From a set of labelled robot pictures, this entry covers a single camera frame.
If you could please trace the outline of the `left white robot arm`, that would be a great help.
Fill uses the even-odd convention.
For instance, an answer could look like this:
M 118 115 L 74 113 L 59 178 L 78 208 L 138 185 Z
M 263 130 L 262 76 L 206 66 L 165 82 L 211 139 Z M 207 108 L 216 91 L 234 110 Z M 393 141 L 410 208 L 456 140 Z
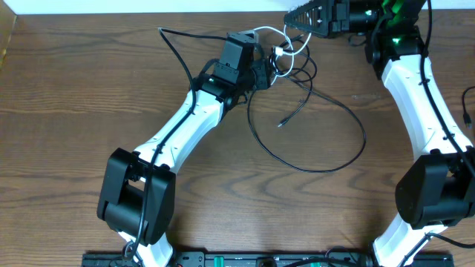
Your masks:
M 180 109 L 150 140 L 109 157 L 96 210 L 125 239 L 124 260 L 167 266 L 174 254 L 166 230 L 174 213 L 176 175 L 198 142 L 239 99 L 270 86 L 270 67 L 258 33 L 228 33 L 219 59 L 209 60 Z

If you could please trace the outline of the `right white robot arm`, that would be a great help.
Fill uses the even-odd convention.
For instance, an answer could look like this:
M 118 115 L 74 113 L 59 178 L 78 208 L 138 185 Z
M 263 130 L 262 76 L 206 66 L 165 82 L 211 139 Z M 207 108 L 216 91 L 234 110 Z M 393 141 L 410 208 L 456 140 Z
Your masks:
M 424 0 L 310 1 L 287 26 L 320 38 L 365 36 L 365 55 L 390 91 L 414 162 L 396 186 L 397 213 L 372 244 L 374 266 L 409 266 L 433 237 L 474 215 L 474 146 L 459 129 L 433 77 L 429 36 L 417 21 Z

